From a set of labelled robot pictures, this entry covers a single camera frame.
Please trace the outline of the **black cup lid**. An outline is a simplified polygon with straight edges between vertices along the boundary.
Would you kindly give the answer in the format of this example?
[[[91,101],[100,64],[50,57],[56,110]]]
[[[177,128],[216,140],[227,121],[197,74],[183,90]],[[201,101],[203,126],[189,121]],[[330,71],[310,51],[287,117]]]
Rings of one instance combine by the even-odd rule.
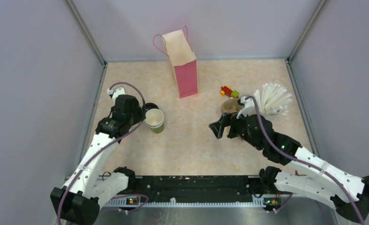
[[[159,109],[159,107],[154,103],[146,103],[145,107],[144,107],[144,110],[147,112],[151,109]]]

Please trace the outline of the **green paper cup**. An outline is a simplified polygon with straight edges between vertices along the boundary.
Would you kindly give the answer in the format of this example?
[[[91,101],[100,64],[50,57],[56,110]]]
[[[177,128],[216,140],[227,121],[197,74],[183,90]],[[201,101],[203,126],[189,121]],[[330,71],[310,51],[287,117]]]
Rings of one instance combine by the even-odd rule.
[[[155,134],[159,134],[164,130],[164,114],[159,109],[150,109],[146,112],[146,125]]]

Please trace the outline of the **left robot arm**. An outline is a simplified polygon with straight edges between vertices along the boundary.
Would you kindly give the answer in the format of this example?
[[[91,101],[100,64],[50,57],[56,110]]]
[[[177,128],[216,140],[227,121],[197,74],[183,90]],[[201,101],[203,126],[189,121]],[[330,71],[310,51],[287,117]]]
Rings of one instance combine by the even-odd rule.
[[[61,188],[55,187],[50,198],[58,220],[92,225],[101,208],[118,192],[132,193],[135,179],[114,172],[99,185],[97,178],[110,154],[121,140],[140,126],[145,114],[136,97],[122,94],[108,117],[98,122],[90,147],[71,177]]]

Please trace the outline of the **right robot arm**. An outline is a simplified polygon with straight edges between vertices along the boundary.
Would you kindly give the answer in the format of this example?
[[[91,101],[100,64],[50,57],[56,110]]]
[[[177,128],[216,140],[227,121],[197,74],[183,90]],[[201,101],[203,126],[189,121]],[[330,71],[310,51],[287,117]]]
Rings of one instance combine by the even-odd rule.
[[[369,214],[369,176],[358,177],[322,160],[295,139],[274,131],[273,125],[257,115],[240,116],[224,113],[209,124],[216,138],[222,138],[229,127],[228,138],[239,137],[262,151],[268,160],[304,174],[289,174],[268,166],[260,170],[260,186],[266,193],[275,191],[301,195],[334,209],[354,223],[365,221]]]

